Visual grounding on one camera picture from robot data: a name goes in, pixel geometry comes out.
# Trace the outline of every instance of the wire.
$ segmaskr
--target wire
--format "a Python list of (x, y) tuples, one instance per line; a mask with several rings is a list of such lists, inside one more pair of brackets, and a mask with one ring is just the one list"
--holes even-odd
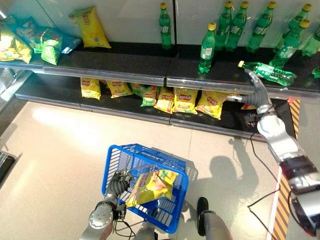
[[(272, 173), (272, 171), (268, 168), (268, 166), (258, 157), (258, 155), (256, 154), (256, 151), (255, 151), (255, 147), (254, 147), (254, 143), (252, 141), (252, 137), (255, 135), (255, 133), (252, 133), (252, 135), (250, 136), (250, 142), (251, 142), (251, 146), (252, 146), (252, 151), (253, 151), (253, 154), (254, 156), (260, 161), (260, 163), (263, 164), (263, 166), (269, 171), (269, 173), (272, 175), (272, 177), (275, 179), (275, 181), (278, 183), (278, 179), (276, 178), (276, 176)], [(281, 186), (279, 184), (279, 187), (278, 189), (272, 191), (272, 192), (269, 192), (268, 194), (260, 197), (258, 200), (256, 200), (254, 203), (251, 203), (250, 205), (246, 206), (250, 213), (252, 213), (258, 220), (259, 222), (262, 224), (262, 226), (265, 228), (265, 230), (271, 235), (271, 237), (274, 239), (274, 240), (277, 240), (277, 238), (269, 231), (269, 229), (267, 228), (267, 226), (262, 222), (262, 220), (258, 217), (258, 215), (256, 213), (254, 213), (254, 211), (251, 210), (251, 207), (255, 204), (257, 204), (258, 202), (260, 202), (261, 200), (265, 199), (266, 197), (278, 192), (280, 190)]]
[[(119, 233), (119, 229), (117, 229), (117, 224), (118, 223), (124, 223), (129, 229), (130, 229), (130, 235), (122, 235), (122, 234), (120, 234)], [(121, 237), (125, 237), (125, 238), (128, 238), (128, 240), (130, 240), (131, 239), (131, 237), (135, 237), (136, 236), (136, 233), (132, 230), (132, 228), (131, 228), (131, 226), (126, 222), (126, 221), (124, 221), (124, 220), (119, 220), (119, 219), (117, 219), (116, 221), (115, 221), (115, 234), (117, 234), (117, 235), (119, 235), (119, 236), (121, 236)]]

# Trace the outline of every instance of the plastic bottle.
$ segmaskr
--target plastic bottle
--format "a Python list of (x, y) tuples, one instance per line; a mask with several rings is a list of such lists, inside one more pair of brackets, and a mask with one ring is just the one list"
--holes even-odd
[(235, 17), (232, 19), (229, 38), (225, 45), (225, 49), (229, 52), (233, 52), (237, 48), (239, 39), (242, 35), (242, 32), (247, 22), (248, 5), (249, 5), (249, 2), (243, 1), (241, 3), (240, 10), (236, 13)]
[(320, 67), (319, 66), (312, 70), (312, 75), (315, 79), (320, 78)]
[(282, 69), (301, 44), (304, 30), (310, 25), (309, 20), (302, 20), (298, 29), (292, 29), (284, 39), (282, 48), (275, 54), (269, 65)]
[(274, 1), (269, 2), (264, 13), (258, 18), (254, 30), (251, 34), (250, 41), (246, 46), (246, 50), (249, 53), (255, 53), (267, 33), (267, 28), (272, 23), (272, 13), (274, 8), (276, 7), (276, 3)]
[(238, 67), (243, 69), (250, 69), (258, 77), (278, 83), (282, 86), (290, 86), (297, 77), (297, 75), (290, 71), (283, 71), (281, 69), (275, 68), (274, 66), (269, 66), (261, 62), (240, 61)]
[(284, 43), (285, 43), (285, 38), (289, 35), (289, 32), (294, 30), (294, 29), (298, 29), (299, 28), (299, 24), (302, 20), (306, 20), (308, 17), (308, 13), (310, 12), (312, 8), (312, 5), (309, 3), (306, 3), (302, 10), (294, 17), (290, 20), (289, 24), (288, 24), (288, 28), (284, 31), (283, 35), (281, 36), (278, 44), (274, 47), (273, 52), (278, 52), (280, 48), (283, 47)]
[(159, 25), (161, 28), (162, 48), (169, 50), (172, 48), (171, 43), (171, 22), (167, 13), (167, 4), (161, 3), (161, 13), (159, 18)]
[(307, 57), (312, 57), (316, 54), (320, 48), (320, 26), (314, 32), (313, 36), (310, 38), (309, 42), (302, 49), (302, 55)]
[(208, 73), (210, 71), (211, 61), (215, 52), (215, 29), (216, 23), (209, 23), (208, 32), (202, 40), (200, 62), (198, 65), (198, 70), (200, 73)]
[(223, 13), (218, 21), (218, 28), (215, 31), (215, 50), (221, 51), (225, 48), (226, 38), (230, 31), (232, 21), (231, 15), (232, 1), (228, 1), (224, 5)]

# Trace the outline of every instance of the yellow bottle cap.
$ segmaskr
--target yellow bottle cap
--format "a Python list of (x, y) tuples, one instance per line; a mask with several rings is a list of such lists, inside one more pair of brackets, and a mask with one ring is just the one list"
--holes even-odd
[(210, 30), (210, 31), (215, 30), (216, 27), (217, 27), (217, 24), (216, 24), (215, 22), (210, 22), (210, 23), (208, 24), (208, 30)]
[(239, 64), (238, 64), (238, 67), (241, 68), (244, 63), (245, 63), (245, 61), (240, 61)]
[(167, 4), (164, 3), (164, 2), (161, 3), (161, 4), (160, 4), (160, 8), (161, 8), (161, 9), (166, 9), (166, 8), (167, 8)]
[(275, 1), (269, 2), (267, 7), (268, 7), (268, 9), (274, 9), (276, 7), (276, 2)]
[(242, 8), (242, 9), (247, 9), (248, 6), (249, 6), (249, 2), (248, 2), (248, 1), (243, 1), (243, 2), (241, 3), (241, 8)]
[(299, 24), (299, 26), (300, 26), (301, 28), (304, 28), (304, 29), (308, 28), (309, 25), (310, 25), (310, 21), (309, 21), (309, 20), (302, 20), (302, 21), (300, 22), (300, 24)]
[(227, 1), (224, 5), (226, 8), (232, 8), (232, 1)]
[(312, 4), (306, 3), (302, 9), (309, 12), (312, 9)]

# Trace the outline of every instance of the blue shopping basket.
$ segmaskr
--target blue shopping basket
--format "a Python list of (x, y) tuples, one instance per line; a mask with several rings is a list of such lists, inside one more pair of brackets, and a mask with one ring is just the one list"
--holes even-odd
[(140, 144), (112, 145), (106, 158), (102, 182), (103, 195), (106, 194), (107, 185), (114, 173), (125, 169), (132, 173), (134, 180), (131, 181), (128, 191), (125, 191), (120, 196), (120, 202), (122, 203), (129, 197), (140, 174), (155, 172), (160, 169), (168, 169), (178, 173), (173, 183), (171, 199), (162, 197), (141, 205), (128, 207), (128, 210), (163, 231), (169, 234), (174, 233), (178, 227), (181, 209), (188, 188), (189, 180), (186, 174), (186, 162), (174, 155)]

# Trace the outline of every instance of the white floor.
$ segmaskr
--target white floor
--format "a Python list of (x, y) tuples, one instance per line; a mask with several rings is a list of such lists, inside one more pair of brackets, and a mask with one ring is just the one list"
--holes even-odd
[[(103, 199), (105, 159), (110, 145), (139, 143), (194, 162), (187, 205), (169, 237), (200, 240), (197, 200), (210, 208), (235, 240), (265, 240), (267, 232), (246, 207), (275, 189), (275, 181), (254, 157), (250, 141), (134, 119), (28, 102), (0, 138), (3, 151), (20, 156), (0, 189), (0, 239), (77, 240), (90, 212)], [(267, 145), (254, 142), (260, 158), (277, 174)], [(273, 197), (252, 209), (269, 224)], [(130, 212), (126, 221), (142, 219)], [(133, 226), (137, 231), (140, 223)], [(168, 238), (161, 235), (160, 240)], [(110, 240), (126, 239), (112, 235)]]

